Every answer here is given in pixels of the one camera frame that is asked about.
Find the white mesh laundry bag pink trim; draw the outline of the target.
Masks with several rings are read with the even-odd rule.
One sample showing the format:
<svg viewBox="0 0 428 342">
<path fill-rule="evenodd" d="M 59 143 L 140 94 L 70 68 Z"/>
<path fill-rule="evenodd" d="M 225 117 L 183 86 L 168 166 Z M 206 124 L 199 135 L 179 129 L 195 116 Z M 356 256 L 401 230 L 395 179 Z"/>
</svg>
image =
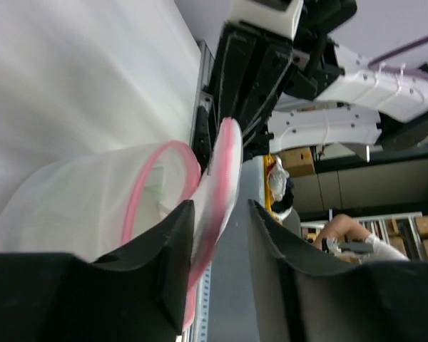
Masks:
<svg viewBox="0 0 428 342">
<path fill-rule="evenodd" d="M 242 132 L 232 118 L 220 124 L 207 170 L 177 140 L 55 162 L 31 175 L 0 214 L 0 252 L 73 252 L 93 261 L 192 200 L 188 328 L 197 285 L 238 197 L 242 163 Z"/>
</svg>

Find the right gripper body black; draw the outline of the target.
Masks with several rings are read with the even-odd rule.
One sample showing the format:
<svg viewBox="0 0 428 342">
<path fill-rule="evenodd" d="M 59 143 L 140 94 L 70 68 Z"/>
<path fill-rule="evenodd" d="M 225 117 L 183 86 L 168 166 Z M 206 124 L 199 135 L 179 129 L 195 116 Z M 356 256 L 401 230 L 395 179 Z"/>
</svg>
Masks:
<svg viewBox="0 0 428 342">
<path fill-rule="evenodd" d="M 286 9 L 290 1 L 260 3 L 274 9 Z M 336 57 L 337 45 L 330 34 L 356 12 L 356 1 L 304 1 L 297 33 L 291 40 L 292 64 L 285 74 L 279 96 L 284 94 L 311 102 L 326 101 L 322 97 L 324 91 L 345 75 L 345 68 Z"/>
</svg>

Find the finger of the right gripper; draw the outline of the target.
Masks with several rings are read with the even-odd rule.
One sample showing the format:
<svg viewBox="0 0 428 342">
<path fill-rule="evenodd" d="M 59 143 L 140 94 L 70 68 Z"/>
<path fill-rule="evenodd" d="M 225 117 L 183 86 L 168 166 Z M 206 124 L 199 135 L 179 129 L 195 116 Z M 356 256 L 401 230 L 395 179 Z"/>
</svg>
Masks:
<svg viewBox="0 0 428 342">
<path fill-rule="evenodd" d="M 293 46 L 290 42 L 267 41 L 258 48 L 258 55 L 246 70 L 246 91 L 235 119 L 240 124 L 243 137 L 243 160 L 269 151 L 266 121 L 282 91 L 282 83 L 292 64 Z"/>
<path fill-rule="evenodd" d="M 226 24 L 215 56 L 209 85 L 211 109 L 206 111 L 206 135 L 210 144 L 218 135 L 220 121 L 235 118 L 243 132 L 246 150 L 266 150 L 268 90 L 263 84 L 268 35 L 250 24 Z"/>
</svg>

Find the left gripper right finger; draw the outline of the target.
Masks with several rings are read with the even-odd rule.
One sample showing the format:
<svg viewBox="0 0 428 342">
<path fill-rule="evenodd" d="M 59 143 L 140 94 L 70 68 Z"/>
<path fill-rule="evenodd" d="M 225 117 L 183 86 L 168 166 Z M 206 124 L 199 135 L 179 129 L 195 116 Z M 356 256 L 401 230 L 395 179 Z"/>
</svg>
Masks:
<svg viewBox="0 0 428 342">
<path fill-rule="evenodd" d="M 261 341 L 428 341 L 428 261 L 345 262 L 249 208 Z"/>
</svg>

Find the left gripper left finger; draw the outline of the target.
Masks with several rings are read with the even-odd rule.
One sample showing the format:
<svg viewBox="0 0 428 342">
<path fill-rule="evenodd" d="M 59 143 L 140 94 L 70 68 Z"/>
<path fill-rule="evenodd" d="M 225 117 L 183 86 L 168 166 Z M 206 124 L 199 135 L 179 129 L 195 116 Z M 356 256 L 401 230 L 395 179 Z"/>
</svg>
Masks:
<svg viewBox="0 0 428 342">
<path fill-rule="evenodd" d="M 174 341 L 183 330 L 194 204 L 89 263 L 0 253 L 0 341 Z"/>
</svg>

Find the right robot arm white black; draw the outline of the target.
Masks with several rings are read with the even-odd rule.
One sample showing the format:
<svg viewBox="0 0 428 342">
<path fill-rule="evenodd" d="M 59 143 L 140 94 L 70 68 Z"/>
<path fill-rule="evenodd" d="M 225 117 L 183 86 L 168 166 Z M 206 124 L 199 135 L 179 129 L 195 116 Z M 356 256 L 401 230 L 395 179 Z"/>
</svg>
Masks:
<svg viewBox="0 0 428 342">
<path fill-rule="evenodd" d="M 194 147 L 212 155 L 230 121 L 242 159 L 332 143 L 405 150 L 428 136 L 428 64 L 369 60 L 330 38 L 354 1 L 233 1 Z"/>
</svg>

